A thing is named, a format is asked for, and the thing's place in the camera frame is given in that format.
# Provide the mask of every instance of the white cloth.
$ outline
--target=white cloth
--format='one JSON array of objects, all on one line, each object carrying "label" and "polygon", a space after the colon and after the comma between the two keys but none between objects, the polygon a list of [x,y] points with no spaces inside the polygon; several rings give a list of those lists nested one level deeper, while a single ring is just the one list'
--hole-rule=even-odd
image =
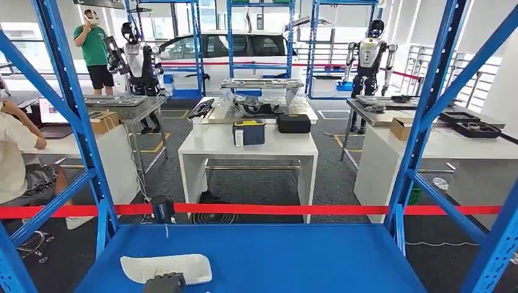
[{"label": "white cloth", "polygon": [[0,204],[27,191],[20,149],[36,146],[38,137],[9,114],[0,112]]},{"label": "white cloth", "polygon": [[147,280],[166,273],[183,273],[187,285],[212,280],[209,259],[205,255],[172,255],[155,258],[120,258],[122,270],[131,281],[145,284]]}]

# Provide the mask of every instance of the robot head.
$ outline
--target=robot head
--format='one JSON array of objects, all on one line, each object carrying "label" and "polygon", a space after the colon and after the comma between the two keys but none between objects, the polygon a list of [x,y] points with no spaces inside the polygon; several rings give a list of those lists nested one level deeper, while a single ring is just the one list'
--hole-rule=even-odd
[{"label": "robot head", "polygon": [[135,45],[139,42],[139,31],[136,27],[132,26],[131,23],[123,23],[120,32],[129,44]]},{"label": "robot head", "polygon": [[87,9],[84,11],[84,20],[88,21],[92,26],[99,25],[99,17],[95,11]]},{"label": "robot head", "polygon": [[382,20],[373,20],[369,27],[369,38],[379,38],[383,34],[385,23]]}]

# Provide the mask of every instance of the white bag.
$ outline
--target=white bag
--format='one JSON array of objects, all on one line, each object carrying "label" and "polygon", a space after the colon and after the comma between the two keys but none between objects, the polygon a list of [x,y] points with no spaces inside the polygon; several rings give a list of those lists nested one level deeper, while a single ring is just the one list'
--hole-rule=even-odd
[{"label": "white bag", "polygon": [[209,259],[204,255],[173,255],[156,258],[120,258],[122,270],[134,282],[145,284],[158,275],[183,273],[187,285],[208,283],[212,280]]}]

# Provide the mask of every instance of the white shirt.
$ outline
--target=white shirt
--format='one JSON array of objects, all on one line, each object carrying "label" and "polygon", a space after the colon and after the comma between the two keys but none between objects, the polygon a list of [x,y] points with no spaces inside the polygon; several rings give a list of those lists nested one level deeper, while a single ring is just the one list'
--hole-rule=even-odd
[{"label": "white shirt", "polygon": [[38,137],[16,118],[0,112],[0,204],[27,191],[20,148],[33,148]]}]

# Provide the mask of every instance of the red rope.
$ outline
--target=red rope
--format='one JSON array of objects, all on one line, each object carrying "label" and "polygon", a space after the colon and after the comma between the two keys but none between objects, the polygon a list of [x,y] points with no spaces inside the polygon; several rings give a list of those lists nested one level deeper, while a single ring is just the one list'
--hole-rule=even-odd
[{"label": "red rope", "polygon": [[[43,206],[0,206],[0,219],[24,219],[35,215]],[[388,206],[268,206],[259,204],[197,204],[175,203],[176,212],[204,212],[218,214],[253,215],[381,215],[386,214]],[[501,206],[457,206],[465,215],[493,215],[500,212]],[[115,206],[118,215],[150,214],[149,204],[121,204]],[[438,206],[408,206],[406,215],[445,215]],[[52,217],[97,216],[97,206],[63,206]]]},{"label": "red rope", "polygon": [[[185,66],[185,65],[195,65],[195,64],[196,63],[194,63],[194,62],[166,62],[166,61],[162,61],[162,65],[165,65],[165,66],[177,66],[177,65]],[[228,65],[228,62],[204,62],[203,64],[204,65]],[[286,65],[285,63],[256,62],[256,61],[234,62],[234,64]],[[306,63],[293,63],[292,66],[295,66],[295,67],[306,67],[307,64]],[[332,64],[332,63],[316,63],[313,66],[315,66],[315,67],[327,67],[327,68],[338,68],[338,69],[344,69],[345,68],[345,66],[343,64]],[[395,74],[395,75],[403,76],[405,78],[410,78],[410,79],[415,79],[415,80],[419,79],[418,76],[410,75],[410,74],[406,74],[406,73],[402,73],[402,72],[398,72],[398,71],[393,71],[392,73]]]}]

